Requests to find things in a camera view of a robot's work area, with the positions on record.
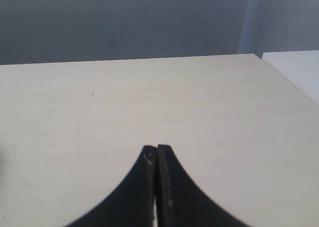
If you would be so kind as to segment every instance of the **table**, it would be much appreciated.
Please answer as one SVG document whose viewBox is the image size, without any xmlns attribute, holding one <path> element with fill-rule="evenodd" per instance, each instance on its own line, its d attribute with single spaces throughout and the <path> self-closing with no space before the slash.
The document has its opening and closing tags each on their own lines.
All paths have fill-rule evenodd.
<svg viewBox="0 0 319 227">
<path fill-rule="evenodd" d="M 266 52 L 263 60 L 319 105 L 319 50 Z"/>
<path fill-rule="evenodd" d="M 0 66 L 0 225 L 60 227 L 145 144 L 254 227 L 319 225 L 319 108 L 253 54 Z"/>
</svg>

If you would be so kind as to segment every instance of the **gray wall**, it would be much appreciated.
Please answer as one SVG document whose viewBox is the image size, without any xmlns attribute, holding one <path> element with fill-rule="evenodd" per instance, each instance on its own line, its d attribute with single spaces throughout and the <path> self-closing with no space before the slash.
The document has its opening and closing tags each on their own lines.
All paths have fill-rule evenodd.
<svg viewBox="0 0 319 227">
<path fill-rule="evenodd" d="M 0 0 L 0 64 L 236 53 L 247 0 Z"/>
<path fill-rule="evenodd" d="M 252 52 L 319 49 L 319 0 L 261 0 Z"/>
</svg>

